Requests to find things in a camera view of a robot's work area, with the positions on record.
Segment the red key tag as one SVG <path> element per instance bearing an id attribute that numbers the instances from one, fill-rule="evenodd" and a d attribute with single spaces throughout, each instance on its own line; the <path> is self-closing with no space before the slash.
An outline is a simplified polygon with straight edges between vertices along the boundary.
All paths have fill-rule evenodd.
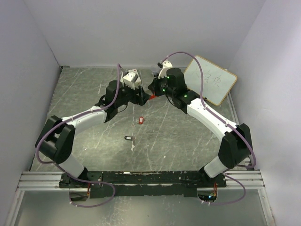
<path id="1" fill-rule="evenodd" d="M 139 124 L 143 124 L 144 118 L 141 116 L 139 117 Z"/>

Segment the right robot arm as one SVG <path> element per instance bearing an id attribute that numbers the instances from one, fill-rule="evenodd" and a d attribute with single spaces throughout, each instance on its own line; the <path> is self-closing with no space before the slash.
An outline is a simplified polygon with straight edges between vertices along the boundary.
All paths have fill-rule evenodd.
<path id="1" fill-rule="evenodd" d="M 154 96 L 166 96 L 173 106 L 205 125 L 220 141 L 217 156 L 200 169 L 200 183 L 210 187 L 220 173 L 239 166 L 253 154 L 250 129 L 220 115 L 196 92 L 189 90 L 179 68 L 153 69 L 153 82 L 148 89 Z"/>

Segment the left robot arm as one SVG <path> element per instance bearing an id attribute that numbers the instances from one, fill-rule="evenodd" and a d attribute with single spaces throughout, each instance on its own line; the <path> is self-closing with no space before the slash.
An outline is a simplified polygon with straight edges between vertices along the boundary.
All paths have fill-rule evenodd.
<path id="1" fill-rule="evenodd" d="M 143 106 L 149 98 L 142 86 L 131 89 L 117 80 L 109 82 L 105 94 L 90 109 L 65 118 L 54 115 L 47 120 L 36 141 L 36 158 L 42 153 L 50 159 L 50 164 L 56 164 L 71 175 L 73 185 L 84 187 L 88 182 L 88 170 L 72 155 L 74 138 L 95 125 L 110 121 L 119 107 L 128 103 Z"/>

